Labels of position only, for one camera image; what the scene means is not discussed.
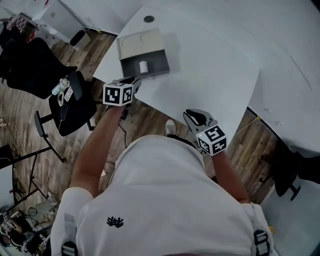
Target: shoe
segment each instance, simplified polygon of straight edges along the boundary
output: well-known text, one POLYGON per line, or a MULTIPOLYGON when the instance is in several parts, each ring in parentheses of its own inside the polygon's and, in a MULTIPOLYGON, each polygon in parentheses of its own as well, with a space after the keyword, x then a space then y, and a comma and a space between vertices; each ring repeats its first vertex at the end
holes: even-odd
POLYGON ((52 194, 50 191, 48 192, 48 196, 49 196, 50 198, 54 198, 54 200, 56 200, 54 194, 52 194))
POLYGON ((52 208, 49 210, 49 214, 53 214, 54 216, 56 216, 56 215, 57 215, 56 207, 52 207, 52 208))
POLYGON ((169 119, 165 123, 165 136, 176 134, 176 124, 172 119, 169 119))

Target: strap buckle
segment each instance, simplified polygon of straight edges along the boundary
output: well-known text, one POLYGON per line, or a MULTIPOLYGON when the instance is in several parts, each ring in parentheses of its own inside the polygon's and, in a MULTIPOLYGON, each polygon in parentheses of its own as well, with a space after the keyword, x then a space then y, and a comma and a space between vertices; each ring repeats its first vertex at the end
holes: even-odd
POLYGON ((62 256, 77 256, 77 246, 73 242, 65 242, 61 248, 62 256))
POLYGON ((265 231, 259 229, 253 233, 253 236, 256 248, 256 256, 268 256, 270 253, 268 234, 265 231))

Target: black and white marker cube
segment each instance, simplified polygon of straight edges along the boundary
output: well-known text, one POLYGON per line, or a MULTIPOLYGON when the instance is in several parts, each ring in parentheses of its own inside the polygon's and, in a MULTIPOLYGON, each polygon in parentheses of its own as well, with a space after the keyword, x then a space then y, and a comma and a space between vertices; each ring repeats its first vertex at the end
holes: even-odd
POLYGON ((103 104, 120 107, 131 103, 133 96, 133 84, 111 82, 103 86, 103 104))
POLYGON ((214 156, 227 148, 227 137, 218 125, 196 135, 199 148, 214 156))

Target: white t-shirt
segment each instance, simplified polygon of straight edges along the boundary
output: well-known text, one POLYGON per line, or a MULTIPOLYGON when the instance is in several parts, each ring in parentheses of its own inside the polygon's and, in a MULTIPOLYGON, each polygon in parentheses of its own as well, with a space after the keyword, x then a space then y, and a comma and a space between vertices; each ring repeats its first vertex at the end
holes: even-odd
MULTIPOLYGON (((254 208, 258 224, 271 238, 261 207, 254 208)), ((93 198, 79 187, 63 193, 51 250, 53 255, 61 253, 67 213, 74 216, 80 255, 250 256, 252 209, 207 177, 197 150, 172 138, 149 135, 121 154, 101 195, 93 198)))

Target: backpack strap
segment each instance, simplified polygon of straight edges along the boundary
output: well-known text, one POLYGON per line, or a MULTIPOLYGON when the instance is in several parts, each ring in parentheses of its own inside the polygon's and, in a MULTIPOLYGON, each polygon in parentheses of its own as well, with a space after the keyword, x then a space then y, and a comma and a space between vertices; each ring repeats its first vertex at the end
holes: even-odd
POLYGON ((270 243, 268 241, 268 233, 261 229, 255 211, 255 205, 251 202, 252 216, 251 222, 253 226, 254 243, 251 248, 251 256, 269 256, 271 254, 270 243))
POLYGON ((77 256, 78 249, 76 244, 77 227, 75 218, 65 213, 64 214, 64 230, 65 230, 65 242, 61 248, 62 256, 77 256))

